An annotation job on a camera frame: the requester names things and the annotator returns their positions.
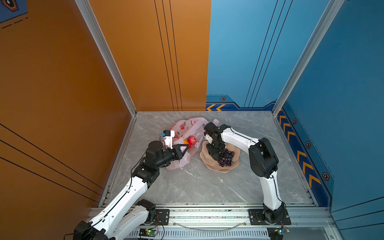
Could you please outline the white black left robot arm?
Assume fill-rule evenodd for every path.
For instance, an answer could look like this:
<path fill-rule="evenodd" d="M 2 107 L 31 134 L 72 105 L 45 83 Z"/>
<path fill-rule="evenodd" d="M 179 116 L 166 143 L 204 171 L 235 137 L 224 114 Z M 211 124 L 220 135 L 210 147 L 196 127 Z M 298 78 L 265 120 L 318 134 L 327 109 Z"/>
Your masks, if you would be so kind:
<path fill-rule="evenodd" d="M 131 176 L 120 193 L 88 223 L 81 221 L 74 229 L 75 240 L 123 240 L 138 226 L 152 222 L 155 204 L 139 201 L 160 175 L 160 169 L 181 160 L 188 144 L 167 146 L 161 141 L 149 143 L 146 152 L 132 168 Z"/>

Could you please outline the red apple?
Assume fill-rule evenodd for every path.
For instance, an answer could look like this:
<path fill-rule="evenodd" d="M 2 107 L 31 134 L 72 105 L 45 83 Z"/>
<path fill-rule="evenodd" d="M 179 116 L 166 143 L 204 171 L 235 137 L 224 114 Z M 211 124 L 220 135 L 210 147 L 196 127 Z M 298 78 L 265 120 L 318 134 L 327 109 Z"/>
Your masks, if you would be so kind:
<path fill-rule="evenodd" d="M 188 138 L 188 143 L 190 146 L 194 146 L 197 143 L 197 139 L 194 136 Z"/>

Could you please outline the dark purple grape bunch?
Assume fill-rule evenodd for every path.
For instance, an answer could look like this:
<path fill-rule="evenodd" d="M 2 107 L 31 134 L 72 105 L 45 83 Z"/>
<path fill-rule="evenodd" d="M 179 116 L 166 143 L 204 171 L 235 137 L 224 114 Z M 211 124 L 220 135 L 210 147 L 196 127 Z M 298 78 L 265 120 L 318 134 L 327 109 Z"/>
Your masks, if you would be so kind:
<path fill-rule="evenodd" d="M 219 151 L 219 158 L 217 162 L 221 167 L 231 167 L 234 156 L 235 152 L 224 149 L 223 151 Z"/>

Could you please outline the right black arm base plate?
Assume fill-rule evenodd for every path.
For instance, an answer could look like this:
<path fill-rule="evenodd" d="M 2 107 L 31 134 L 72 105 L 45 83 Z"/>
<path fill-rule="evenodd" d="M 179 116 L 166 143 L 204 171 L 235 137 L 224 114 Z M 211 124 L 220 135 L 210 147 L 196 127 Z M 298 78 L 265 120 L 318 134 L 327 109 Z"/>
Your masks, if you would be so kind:
<path fill-rule="evenodd" d="M 249 209 L 248 215 L 249 215 L 249 220 L 250 220 L 251 226 L 268 226 L 268 225 L 276 225 L 276 226 L 279 225 L 280 226 L 281 223 L 283 223 L 284 226 L 289 226 L 292 224 L 291 218 L 288 215 L 288 213 L 286 213 L 284 215 L 282 221 L 277 220 L 273 224 L 267 222 L 267 218 L 264 214 L 264 210 L 262 210 L 262 209 Z"/>

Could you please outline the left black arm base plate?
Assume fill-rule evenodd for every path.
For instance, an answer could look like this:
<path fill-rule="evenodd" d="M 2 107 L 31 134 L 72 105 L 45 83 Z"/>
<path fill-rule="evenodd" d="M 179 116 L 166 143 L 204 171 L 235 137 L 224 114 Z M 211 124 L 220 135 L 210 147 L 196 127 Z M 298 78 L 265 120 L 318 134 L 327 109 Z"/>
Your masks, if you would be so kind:
<path fill-rule="evenodd" d="M 160 225 L 167 226 L 170 220 L 170 209 L 155 209 L 151 225 L 157 225 L 158 220 Z"/>

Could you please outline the pink printed plastic bag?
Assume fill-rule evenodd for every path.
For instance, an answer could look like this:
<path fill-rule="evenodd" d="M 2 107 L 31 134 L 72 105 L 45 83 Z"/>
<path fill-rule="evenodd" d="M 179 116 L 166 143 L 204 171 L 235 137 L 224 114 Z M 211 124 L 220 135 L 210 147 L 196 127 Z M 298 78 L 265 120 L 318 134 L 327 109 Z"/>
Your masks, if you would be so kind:
<path fill-rule="evenodd" d="M 197 142 L 188 149 L 181 160 L 173 161 L 167 166 L 167 170 L 179 169 L 190 163 L 192 156 L 199 150 L 202 142 L 205 141 L 204 127 L 209 122 L 210 121 L 203 117 L 197 117 L 188 120 L 180 120 L 170 128 L 171 131 L 175 132 L 173 145 L 184 144 L 185 140 L 188 140 L 189 137 L 195 137 Z"/>

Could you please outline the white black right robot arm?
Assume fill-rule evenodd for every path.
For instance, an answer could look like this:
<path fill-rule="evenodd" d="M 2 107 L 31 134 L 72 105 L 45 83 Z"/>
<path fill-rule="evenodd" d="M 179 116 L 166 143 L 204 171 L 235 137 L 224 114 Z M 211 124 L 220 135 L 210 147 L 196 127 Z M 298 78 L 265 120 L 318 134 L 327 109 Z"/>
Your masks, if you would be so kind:
<path fill-rule="evenodd" d="M 280 196 L 277 173 L 279 159 L 267 138 L 256 139 L 241 134 L 231 126 L 216 126 L 213 122 L 205 127 L 205 138 L 209 142 L 209 155 L 222 167 L 231 162 L 226 143 L 248 152 L 250 167 L 261 182 L 264 195 L 264 219 L 269 224 L 283 224 L 287 207 Z"/>

